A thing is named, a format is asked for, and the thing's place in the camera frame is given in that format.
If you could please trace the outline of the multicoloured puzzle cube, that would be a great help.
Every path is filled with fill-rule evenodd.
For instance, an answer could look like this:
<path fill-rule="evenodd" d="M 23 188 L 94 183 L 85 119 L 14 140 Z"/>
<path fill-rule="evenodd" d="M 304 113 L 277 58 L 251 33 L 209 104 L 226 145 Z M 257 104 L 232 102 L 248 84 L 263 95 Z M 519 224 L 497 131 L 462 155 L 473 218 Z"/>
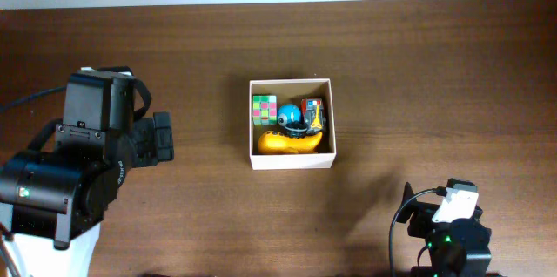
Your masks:
<path fill-rule="evenodd" d="M 254 95 L 252 97 L 252 123 L 259 126 L 277 124 L 278 104 L 275 95 Z"/>

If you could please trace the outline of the yellow rubber toy animal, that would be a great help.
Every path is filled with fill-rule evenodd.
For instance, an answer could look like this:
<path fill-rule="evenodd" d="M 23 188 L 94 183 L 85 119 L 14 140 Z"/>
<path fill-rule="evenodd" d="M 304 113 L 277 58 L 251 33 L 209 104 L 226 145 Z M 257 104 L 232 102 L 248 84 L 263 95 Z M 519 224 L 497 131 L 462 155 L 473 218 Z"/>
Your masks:
<path fill-rule="evenodd" d="M 258 139 L 258 151 L 265 155 L 315 153 L 323 133 L 290 137 L 282 132 L 267 131 Z"/>

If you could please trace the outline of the red grey toy truck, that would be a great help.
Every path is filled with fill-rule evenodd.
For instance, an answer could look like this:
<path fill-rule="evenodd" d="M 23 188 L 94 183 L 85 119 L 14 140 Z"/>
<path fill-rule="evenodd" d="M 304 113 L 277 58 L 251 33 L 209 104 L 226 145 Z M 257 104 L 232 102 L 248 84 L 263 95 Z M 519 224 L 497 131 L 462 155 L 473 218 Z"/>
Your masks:
<path fill-rule="evenodd" d="M 305 98 L 301 110 L 307 135 L 315 135 L 326 129 L 325 107 L 321 98 Z"/>

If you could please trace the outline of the black round tin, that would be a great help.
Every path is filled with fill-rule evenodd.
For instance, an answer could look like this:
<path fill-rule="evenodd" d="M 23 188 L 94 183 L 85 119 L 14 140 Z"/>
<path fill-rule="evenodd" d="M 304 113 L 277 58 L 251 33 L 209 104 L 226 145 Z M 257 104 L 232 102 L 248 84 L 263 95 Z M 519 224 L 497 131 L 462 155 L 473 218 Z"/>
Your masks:
<path fill-rule="evenodd" d="M 306 135 L 307 126 L 305 123 L 294 121 L 285 125 L 285 132 L 290 138 L 303 138 Z"/>

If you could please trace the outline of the blue toy ball with eye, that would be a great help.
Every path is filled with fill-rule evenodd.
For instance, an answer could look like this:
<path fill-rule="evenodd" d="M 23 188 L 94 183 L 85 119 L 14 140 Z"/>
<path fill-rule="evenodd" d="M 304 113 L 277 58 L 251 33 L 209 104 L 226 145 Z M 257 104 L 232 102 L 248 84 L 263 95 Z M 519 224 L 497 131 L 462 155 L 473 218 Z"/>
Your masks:
<path fill-rule="evenodd" d="M 278 109 L 277 123 L 283 127 L 293 122 L 300 122 L 301 110 L 294 104 L 281 105 Z"/>

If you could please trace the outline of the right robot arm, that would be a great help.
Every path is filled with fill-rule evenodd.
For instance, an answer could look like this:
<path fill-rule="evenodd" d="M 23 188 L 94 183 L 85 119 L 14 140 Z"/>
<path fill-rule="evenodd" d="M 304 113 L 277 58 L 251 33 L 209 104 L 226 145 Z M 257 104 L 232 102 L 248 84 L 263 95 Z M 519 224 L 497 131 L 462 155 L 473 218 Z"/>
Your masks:
<path fill-rule="evenodd" d="M 431 264 L 410 269 L 415 276 L 486 276 L 492 259 L 492 230 L 480 224 L 478 187 L 460 179 L 445 186 L 414 192 L 405 184 L 402 201 L 392 223 L 407 224 L 409 236 L 424 241 Z"/>

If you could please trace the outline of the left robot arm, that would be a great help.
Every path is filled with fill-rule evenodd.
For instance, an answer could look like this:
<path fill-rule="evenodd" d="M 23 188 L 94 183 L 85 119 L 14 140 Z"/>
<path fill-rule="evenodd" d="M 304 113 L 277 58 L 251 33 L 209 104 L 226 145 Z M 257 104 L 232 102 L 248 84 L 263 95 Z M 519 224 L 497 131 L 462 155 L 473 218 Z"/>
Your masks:
<path fill-rule="evenodd" d="M 127 66 L 69 77 L 64 115 L 1 167 L 9 276 L 85 276 L 108 206 L 133 168 L 174 158 L 171 117 Z"/>

